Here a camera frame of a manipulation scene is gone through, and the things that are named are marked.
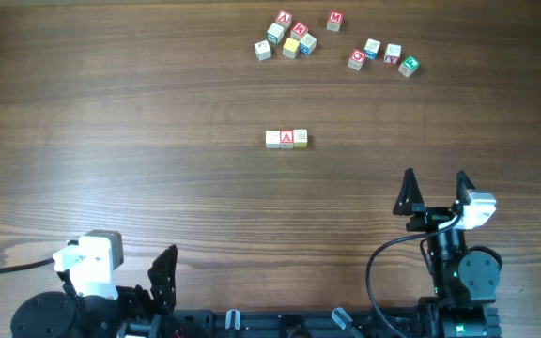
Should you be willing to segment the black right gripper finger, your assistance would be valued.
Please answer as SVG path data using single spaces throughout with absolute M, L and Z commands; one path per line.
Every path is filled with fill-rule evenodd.
M 453 203 L 453 209 L 461 209 L 471 202 L 469 191 L 473 191 L 475 186 L 467 174 L 460 170 L 456 173 L 456 199 Z
M 416 175 L 412 168 L 408 168 L 404 173 L 401 190 L 394 203 L 393 214 L 412 216 L 422 213 L 425 213 L 425 202 Z

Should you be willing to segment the yellow edged B block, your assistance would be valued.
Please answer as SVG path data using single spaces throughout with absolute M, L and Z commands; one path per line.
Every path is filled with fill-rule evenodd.
M 293 147 L 307 148 L 308 146 L 308 131 L 306 129 L 295 129 L 293 131 Z

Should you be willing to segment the red A letter block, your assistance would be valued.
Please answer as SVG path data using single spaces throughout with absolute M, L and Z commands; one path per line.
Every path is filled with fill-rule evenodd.
M 281 130 L 280 131 L 280 148 L 293 148 L 293 130 Z

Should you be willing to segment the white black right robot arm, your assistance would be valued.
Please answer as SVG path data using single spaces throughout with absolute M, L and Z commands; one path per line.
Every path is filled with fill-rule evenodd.
M 468 176 L 456 175 L 456 200 L 428 207 L 411 168 L 405 171 L 393 214 L 408 216 L 409 232 L 427 235 L 424 259 L 434 285 L 433 298 L 417 305 L 420 337 L 500 337 L 496 301 L 502 258 L 485 246 L 468 247 L 465 233 L 487 223 L 496 211 L 492 192 L 478 190 Z

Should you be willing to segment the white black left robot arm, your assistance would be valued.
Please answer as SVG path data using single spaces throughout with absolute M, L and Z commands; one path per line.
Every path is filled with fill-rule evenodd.
M 81 296 L 67 272 L 62 292 L 40 293 L 25 301 L 10 322 L 13 338 L 179 337 L 174 318 L 178 248 L 164 250 L 147 271 L 149 290 L 118 286 L 117 297 Z

